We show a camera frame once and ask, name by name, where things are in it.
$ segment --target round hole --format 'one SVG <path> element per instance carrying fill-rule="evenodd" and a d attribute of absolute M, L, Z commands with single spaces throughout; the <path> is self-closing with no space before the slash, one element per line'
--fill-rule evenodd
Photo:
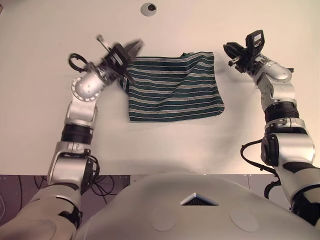
<path fill-rule="evenodd" d="M 146 17 L 151 17 L 151 16 L 155 15 L 156 12 L 157 12 L 157 7 L 155 4 L 153 4 L 151 2 L 147 2 L 147 3 L 143 4 L 141 7 L 141 13 Z"/>

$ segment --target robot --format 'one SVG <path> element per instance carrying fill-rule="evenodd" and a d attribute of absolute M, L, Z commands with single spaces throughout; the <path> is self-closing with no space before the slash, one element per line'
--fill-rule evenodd
<path fill-rule="evenodd" d="M 143 42 L 110 47 L 99 65 L 73 53 L 69 64 L 86 72 L 71 84 L 72 101 L 41 189 L 17 216 L 0 227 L 2 240 L 143 240 L 143 239 L 308 239 L 320 238 L 320 169 L 313 166 L 315 146 L 299 117 L 293 69 L 270 60 L 261 50 L 264 33 L 249 34 L 246 47 L 236 42 L 224 50 L 240 73 L 247 73 L 261 92 L 265 134 L 242 146 L 249 163 L 279 178 L 265 188 L 265 197 L 232 181 L 213 175 L 161 173 L 122 190 L 105 208 L 81 224 L 81 194 L 99 175 L 91 154 L 91 140 L 101 91 L 126 72 Z M 72 60 L 80 59 L 85 67 Z M 245 148 L 261 143 L 261 160 L 244 157 Z M 291 211 L 269 201 L 269 191 L 281 185 Z"/>

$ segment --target green striped towel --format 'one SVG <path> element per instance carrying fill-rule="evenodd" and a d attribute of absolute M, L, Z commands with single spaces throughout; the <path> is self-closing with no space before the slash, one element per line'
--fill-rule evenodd
<path fill-rule="evenodd" d="M 221 114 L 213 52 L 184 53 L 181 57 L 137 57 L 120 85 L 129 96 L 134 122 L 174 122 Z"/>

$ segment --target table surface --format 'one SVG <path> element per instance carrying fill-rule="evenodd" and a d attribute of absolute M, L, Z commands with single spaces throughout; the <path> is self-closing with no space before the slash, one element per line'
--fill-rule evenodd
<path fill-rule="evenodd" d="M 128 97 L 115 82 L 98 101 L 92 141 L 102 174 L 188 171 L 257 174 L 240 147 L 264 134 L 260 92 L 228 66 L 226 42 L 245 44 L 263 29 L 263 53 L 295 68 L 300 116 L 320 147 L 320 21 L 318 0 L 154 0 L 157 13 L 143 16 L 142 0 L 0 0 L 0 174 L 44 175 L 64 126 L 70 84 L 78 73 L 67 57 L 98 61 L 96 41 L 145 42 L 141 56 L 178 57 L 213 51 L 225 111 L 215 117 L 174 123 L 137 123 L 128 117 Z M 260 160 L 260 146 L 246 151 Z M 320 167 L 320 157 L 315 165 Z"/>

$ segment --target silver robot arm segment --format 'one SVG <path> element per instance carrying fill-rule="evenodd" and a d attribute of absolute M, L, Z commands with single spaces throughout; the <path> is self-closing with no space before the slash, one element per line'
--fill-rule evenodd
<path fill-rule="evenodd" d="M 89 189 L 99 175 L 97 158 L 91 155 L 91 140 L 97 117 L 97 100 L 101 91 L 127 75 L 128 64 L 143 46 L 141 40 L 106 48 L 99 35 L 97 40 L 108 51 L 99 65 L 87 62 L 72 53 L 70 66 L 86 74 L 71 84 L 72 101 L 64 120 L 61 140 L 56 144 L 47 175 L 48 186 L 41 189 L 18 215 L 0 227 L 0 239 L 70 240 L 81 224 L 81 194 Z M 76 66 L 72 59 L 80 59 L 85 67 Z"/>
<path fill-rule="evenodd" d="M 265 135 L 261 159 L 275 169 L 291 211 L 320 227 L 320 169 L 313 166 L 315 145 L 297 110 L 291 83 L 292 68 L 285 68 L 260 53 L 265 43 L 262 30 L 246 37 L 247 48 L 236 42 L 224 50 L 241 73 L 248 73 L 261 92 Z"/>

